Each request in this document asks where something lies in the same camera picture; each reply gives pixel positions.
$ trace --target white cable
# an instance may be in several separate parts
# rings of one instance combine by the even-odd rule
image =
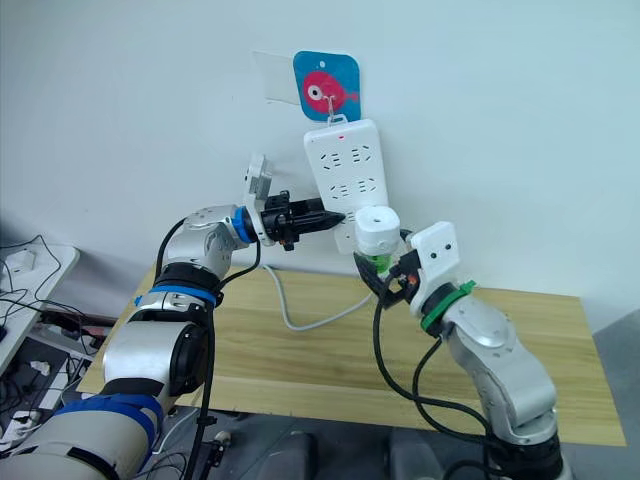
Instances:
[[[34,430],[39,429],[43,424],[41,423],[40,425],[36,425],[35,427],[31,427],[31,428],[19,428],[18,429],[18,433],[19,434],[23,434],[23,433],[27,433],[27,432],[33,432]]]
[[[271,277],[273,278],[273,281],[276,284],[276,289],[278,290],[278,297],[280,297],[280,309],[282,310],[282,319],[284,320],[284,324],[287,326],[287,328],[295,332],[306,332],[314,328],[322,327],[323,325],[326,325],[327,323],[331,323],[334,320],[338,320],[339,318],[345,317],[350,313],[353,313],[356,310],[364,307],[367,304],[367,302],[371,300],[371,297],[373,297],[373,293],[370,293],[355,305],[347,308],[344,312],[334,315],[333,317],[325,318],[324,320],[318,320],[317,322],[310,323],[308,325],[294,325],[293,323],[291,323],[291,320],[289,320],[289,311],[287,310],[287,300],[284,296],[284,289],[282,288],[282,283],[280,282],[280,279],[276,275],[276,272],[273,271],[273,268],[271,268],[269,265],[262,265],[262,268],[264,268],[267,272],[269,272],[269,275],[271,275]]]
[[[200,409],[199,408],[194,408],[189,413],[187,413],[184,417],[182,417],[180,420],[178,420],[178,422],[176,422],[176,424],[173,427],[171,427],[171,429],[164,436],[164,438],[162,439],[162,442],[160,443],[160,446],[158,447],[158,450],[154,450],[151,453],[154,454],[154,455],[158,455],[158,454],[162,453],[162,450],[164,449],[164,444],[167,442],[167,439],[171,436],[171,434],[175,431],[175,429],[178,428],[180,425],[182,425],[185,421],[187,421],[188,418],[191,418],[191,416],[194,413],[196,413],[198,410],[200,410]]]

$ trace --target pink fish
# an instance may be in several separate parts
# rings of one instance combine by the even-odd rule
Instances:
[[[329,97],[333,111],[337,112],[347,100],[358,101],[357,93],[345,92],[340,82],[326,72],[311,72],[304,79],[304,98],[316,112],[329,113]]]

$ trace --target table surface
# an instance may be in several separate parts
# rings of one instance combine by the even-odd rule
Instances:
[[[49,245],[49,248],[60,261],[61,267],[60,270],[58,270],[55,275],[52,275],[38,291],[38,298],[45,300],[49,299],[54,288],[62,281],[67,272],[71,270],[79,257],[78,250],[74,247]],[[24,296],[22,295],[24,292],[7,293],[3,294],[2,298],[30,304],[35,301],[33,294],[38,286],[40,286],[40,284],[42,284],[42,282],[55,271],[58,264],[51,257],[49,252],[47,252],[44,246],[38,243],[32,243],[25,245],[24,247],[3,249],[3,259],[14,252],[24,249],[30,250],[36,254],[33,269],[17,274],[12,273],[11,279],[13,280],[14,290],[26,289],[27,292]],[[2,268],[0,288],[2,288],[3,292],[10,291],[7,270],[2,263],[0,263],[0,267]],[[37,303],[34,306],[41,308],[42,304]],[[4,322],[4,316],[9,308],[11,308],[11,312],[9,312],[9,315],[6,318],[6,324],[4,325],[7,329],[7,334],[2,340],[0,340],[0,375],[2,375],[5,368],[7,368],[7,365],[15,355],[18,348],[20,348],[20,345],[22,345],[22,342],[33,327],[34,323],[36,323],[39,315],[35,310],[12,306],[12,304],[8,302],[0,302],[0,325]]]
[[[310,323],[358,302],[367,290],[352,277],[279,271],[292,321]],[[153,269],[135,296],[148,291]],[[515,323],[522,343],[547,368],[558,390],[560,437],[566,442],[625,445],[616,409],[579,299],[495,289],[475,295],[502,309]],[[133,310],[128,306],[111,335]],[[414,405],[392,392],[375,364],[371,344],[374,303],[336,322],[293,332],[282,321],[273,280],[264,270],[231,282],[215,311],[216,363],[211,408],[430,428]],[[404,385],[433,339],[424,334],[406,305],[383,315],[383,353]],[[102,357],[96,356],[78,390],[99,392]],[[421,393],[479,409],[467,374],[446,348],[431,360]],[[201,389],[179,405],[199,405]],[[479,432],[474,421],[432,409],[448,426]]]

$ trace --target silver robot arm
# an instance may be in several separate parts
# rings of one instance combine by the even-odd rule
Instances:
[[[408,252],[388,272],[401,289],[386,289],[370,259],[356,253],[362,279],[383,308],[408,302],[422,329],[446,341],[478,391],[499,446],[490,449],[495,466],[513,480],[572,478],[560,451],[551,377],[522,345],[507,316],[474,297],[473,282],[456,281],[460,258],[453,225],[438,222],[404,234]]]
[[[153,288],[135,300],[105,351],[103,390],[55,412],[0,461],[0,478],[132,478],[176,398],[203,382],[205,416],[198,422],[211,423],[206,387],[213,375],[213,309],[233,277],[224,278],[233,251],[254,242],[258,253],[261,244],[275,242],[291,250],[301,234],[344,219],[325,211],[320,199],[289,202],[287,191],[268,197],[270,182],[264,157],[256,157],[247,172],[246,207],[201,209],[172,229]],[[188,467],[185,478],[192,473]]]

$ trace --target blue card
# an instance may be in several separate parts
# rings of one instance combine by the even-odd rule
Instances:
[[[311,120],[324,122],[333,107],[353,122],[360,120],[360,69],[349,55],[298,52],[293,58],[302,111]]]

